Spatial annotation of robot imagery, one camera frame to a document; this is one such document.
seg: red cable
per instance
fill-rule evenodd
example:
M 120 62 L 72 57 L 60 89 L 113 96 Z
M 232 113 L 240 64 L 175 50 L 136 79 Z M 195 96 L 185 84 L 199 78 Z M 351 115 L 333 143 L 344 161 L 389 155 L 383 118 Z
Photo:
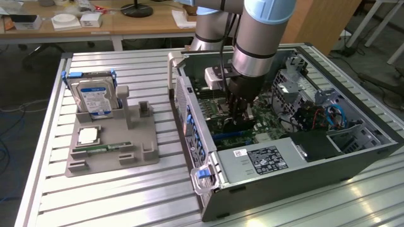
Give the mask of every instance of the red cable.
M 317 112 L 320 111 L 321 109 L 316 110 L 316 113 L 315 113 L 315 118 L 313 118 L 313 126 L 312 126 L 312 129 L 315 129 L 315 125 L 316 125 L 316 118 L 317 118 Z

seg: metal bracket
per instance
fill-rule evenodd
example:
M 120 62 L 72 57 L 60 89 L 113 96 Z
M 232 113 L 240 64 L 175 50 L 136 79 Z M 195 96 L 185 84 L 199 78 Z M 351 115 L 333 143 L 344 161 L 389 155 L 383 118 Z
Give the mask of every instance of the metal bracket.
M 168 90 L 172 89 L 172 67 L 179 68 L 184 63 L 184 57 L 180 51 L 169 52 L 168 53 L 168 61 L 167 61 L 167 68 L 168 68 Z

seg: electronic components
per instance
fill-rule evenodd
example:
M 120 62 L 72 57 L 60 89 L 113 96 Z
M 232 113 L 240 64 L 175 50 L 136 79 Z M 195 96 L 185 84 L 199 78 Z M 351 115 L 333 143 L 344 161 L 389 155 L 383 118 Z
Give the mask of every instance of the electronic components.
M 100 131 L 101 131 L 100 125 L 93 126 L 93 127 L 81 127 L 79 129 L 79 139 L 77 139 L 76 147 L 99 145 L 100 144 Z
M 215 53 L 181 60 L 171 106 L 204 221 L 348 179 L 404 143 L 305 51 L 291 48 L 277 50 L 263 90 L 245 103 L 251 127 L 235 122 L 229 96 L 200 82 L 195 69 L 215 65 Z M 312 83 L 305 67 L 329 87 Z

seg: blue wire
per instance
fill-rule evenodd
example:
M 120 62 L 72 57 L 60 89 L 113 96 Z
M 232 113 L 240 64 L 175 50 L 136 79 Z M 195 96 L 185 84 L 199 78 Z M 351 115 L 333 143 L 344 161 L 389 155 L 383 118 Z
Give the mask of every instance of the blue wire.
M 11 163 L 13 165 L 13 169 L 15 169 L 15 175 L 16 175 L 16 180 L 17 180 L 17 186 L 15 187 L 13 191 L 0 200 L 0 203 L 3 203 L 17 191 L 17 189 L 20 188 L 20 175 L 19 175 L 19 168 L 17 168 L 17 164 L 16 164 L 16 160 L 12 158 L 9 152 L 7 152 L 7 150 L 0 149 L 0 151 L 3 151 L 5 154 L 8 154 L 8 157 L 11 159 Z
M 345 117 L 345 114 L 344 114 L 344 110 L 337 104 L 332 104 L 328 107 L 325 107 L 327 121 L 329 122 L 331 125 L 333 125 L 333 122 L 331 120 L 329 113 L 328 113 L 328 108 L 331 108 L 331 107 L 335 107 L 340 111 L 343 122 L 344 122 L 344 127 L 347 128 L 348 127 L 348 122 L 347 122 L 347 117 Z

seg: white table leg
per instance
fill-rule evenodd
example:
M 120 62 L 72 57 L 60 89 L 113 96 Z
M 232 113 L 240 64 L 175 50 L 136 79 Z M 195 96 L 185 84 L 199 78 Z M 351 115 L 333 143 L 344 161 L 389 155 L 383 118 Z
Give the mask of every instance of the white table leg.
M 379 36 L 381 30 L 384 29 L 387 23 L 389 22 L 389 20 L 392 19 L 393 15 L 396 14 L 396 12 L 399 11 L 399 8 L 401 7 L 404 2 L 399 2 L 396 4 L 396 6 L 392 8 L 391 12 L 388 13 L 388 15 L 384 17 L 384 20 L 381 21 L 376 31 L 373 32 L 371 38 L 368 39 L 367 43 L 365 43 L 365 47 L 369 47 L 372 45 L 372 42 L 375 41 L 376 37 Z
M 389 60 L 387 61 L 387 63 L 389 65 L 393 64 L 393 62 L 397 60 L 399 56 L 403 54 L 404 52 L 404 43 L 401 44 L 401 46 L 399 47 L 399 49 L 396 50 L 396 52 L 393 53 L 392 57 L 389 58 Z
M 115 51 L 123 51 L 124 48 L 121 46 L 121 40 L 123 40 L 121 35 L 112 35 L 111 40 L 112 40 L 112 44 L 113 44 L 113 50 Z
M 361 31 L 364 30 L 364 28 L 365 28 L 368 22 L 371 21 L 371 18 L 372 18 L 372 16 L 375 15 L 375 13 L 376 13 L 376 11 L 377 11 L 380 5 L 381 5 L 381 1 L 379 0 L 379 1 L 375 2 L 375 5 L 373 5 L 372 9 L 369 10 L 369 12 L 368 12 L 368 14 L 367 14 L 364 20 L 361 21 L 361 23 L 360 23 L 360 25 L 359 25 L 356 31 L 353 32 L 353 35 L 352 35 L 352 37 L 351 37 L 351 39 L 349 39 L 349 41 L 348 41 L 348 43 L 347 43 L 347 47 L 351 47 L 352 44 L 355 43 L 355 40 L 357 39 L 357 37 L 359 37 Z

